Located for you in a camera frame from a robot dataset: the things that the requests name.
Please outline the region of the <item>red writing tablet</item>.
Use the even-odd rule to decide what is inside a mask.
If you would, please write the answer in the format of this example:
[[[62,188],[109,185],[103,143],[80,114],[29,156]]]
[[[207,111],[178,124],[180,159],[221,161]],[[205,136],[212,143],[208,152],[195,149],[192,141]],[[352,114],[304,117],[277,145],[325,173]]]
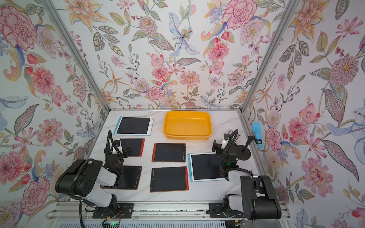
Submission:
[[[144,149],[143,138],[120,139],[123,152],[128,156],[141,157]]]
[[[188,191],[189,180],[186,166],[153,168],[150,192]]]
[[[142,166],[124,166],[124,174],[119,182],[112,187],[102,187],[103,189],[116,190],[137,190],[142,174]]]
[[[152,162],[185,162],[185,143],[155,143]]]

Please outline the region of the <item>blue-edged writing tablet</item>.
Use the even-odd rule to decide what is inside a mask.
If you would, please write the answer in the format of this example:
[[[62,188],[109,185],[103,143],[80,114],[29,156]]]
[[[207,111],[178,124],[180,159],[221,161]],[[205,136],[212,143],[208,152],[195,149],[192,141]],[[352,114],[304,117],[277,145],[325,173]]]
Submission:
[[[221,156],[216,153],[188,154],[190,182],[222,181],[219,173]]]
[[[121,116],[113,135],[151,135],[153,117]]]

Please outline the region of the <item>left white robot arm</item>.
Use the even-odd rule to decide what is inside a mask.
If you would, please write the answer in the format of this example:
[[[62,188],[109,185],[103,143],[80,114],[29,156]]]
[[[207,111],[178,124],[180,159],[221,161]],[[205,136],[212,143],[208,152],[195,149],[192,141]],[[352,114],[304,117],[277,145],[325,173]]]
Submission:
[[[56,192],[96,208],[104,215],[120,213],[116,195],[102,187],[117,187],[124,180],[124,159],[131,154],[131,147],[129,144],[123,146],[121,140],[114,142],[116,144],[108,142],[105,147],[105,162],[77,159],[57,179]]]

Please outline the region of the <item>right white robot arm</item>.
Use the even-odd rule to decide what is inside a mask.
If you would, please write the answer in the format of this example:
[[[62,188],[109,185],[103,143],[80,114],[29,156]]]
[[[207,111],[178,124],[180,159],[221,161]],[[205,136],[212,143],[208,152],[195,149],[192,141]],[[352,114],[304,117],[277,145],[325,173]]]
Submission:
[[[249,145],[262,144],[261,139],[250,136],[245,145],[232,140],[213,142],[212,151],[221,157],[218,171],[221,177],[240,187],[240,194],[227,194],[221,203],[210,204],[207,211],[211,217],[242,217],[248,220],[281,219],[282,210],[276,192],[267,175],[255,175],[253,171],[241,168],[237,160],[249,158]]]

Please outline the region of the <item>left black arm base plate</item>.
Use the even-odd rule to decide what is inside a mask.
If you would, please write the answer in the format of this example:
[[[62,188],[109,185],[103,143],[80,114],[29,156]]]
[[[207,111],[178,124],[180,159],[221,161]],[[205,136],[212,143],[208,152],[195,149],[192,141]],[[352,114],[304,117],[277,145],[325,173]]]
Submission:
[[[133,212],[133,203],[118,203],[119,208],[116,212],[108,208],[96,208],[93,212],[93,219],[130,219]]]

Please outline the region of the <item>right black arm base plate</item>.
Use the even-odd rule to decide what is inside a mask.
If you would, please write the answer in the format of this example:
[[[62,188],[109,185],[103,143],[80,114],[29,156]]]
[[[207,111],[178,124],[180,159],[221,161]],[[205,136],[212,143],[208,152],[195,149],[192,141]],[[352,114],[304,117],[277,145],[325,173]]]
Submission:
[[[209,203],[206,214],[212,219],[243,219],[244,215],[240,211],[232,210],[223,203]]]

